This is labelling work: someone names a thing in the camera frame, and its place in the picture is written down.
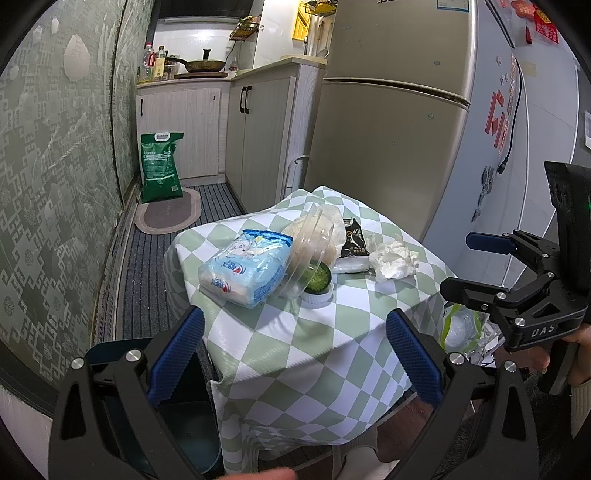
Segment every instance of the pan handle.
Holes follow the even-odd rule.
[[[177,63],[182,63],[182,64],[183,64],[183,65],[185,65],[185,66],[186,66],[186,65],[187,65],[187,63],[188,63],[188,62],[187,62],[187,60],[183,60],[183,59],[176,59],[176,58],[174,58],[174,57],[164,57],[164,59],[165,59],[165,60],[168,60],[168,61],[175,61],[175,62],[177,62]]]
[[[248,92],[250,92],[252,90],[252,85],[249,85],[246,88],[246,98],[244,99],[244,111],[246,112],[246,114],[249,114],[251,112],[251,110],[249,108],[246,108],[246,103],[248,102]]]
[[[242,91],[240,92],[240,113],[244,113],[244,107],[242,106],[242,99],[244,98],[244,92],[246,92],[246,87],[242,87]]]

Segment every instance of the black package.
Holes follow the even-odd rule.
[[[344,219],[345,231],[347,232],[347,240],[341,250],[341,258],[347,257],[368,257],[369,252],[365,246],[365,238],[361,226],[357,220]]]

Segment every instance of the cabinet door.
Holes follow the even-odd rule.
[[[184,133],[174,153],[179,178],[217,175],[219,88],[151,93],[138,97],[138,101],[138,135]]]
[[[249,213],[275,205],[282,195],[295,79],[255,83],[248,92],[241,200]]]
[[[242,149],[246,116],[241,112],[243,87],[230,89],[228,142],[226,144],[226,177],[238,198],[242,195]]]

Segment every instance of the person's sleeve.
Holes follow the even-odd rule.
[[[591,380],[571,387],[570,431],[576,437],[591,411]]]

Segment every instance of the human hand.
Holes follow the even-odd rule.
[[[296,473],[290,468],[277,468],[261,473],[249,473],[247,475],[232,475],[220,477],[218,480],[297,480]]]
[[[576,332],[562,340],[580,345],[567,377],[571,387],[578,387],[591,379],[591,325],[582,325]],[[513,360],[518,367],[527,367],[541,373],[545,373],[550,364],[550,355],[539,346],[512,354],[499,349],[495,352],[495,358],[498,362]]]

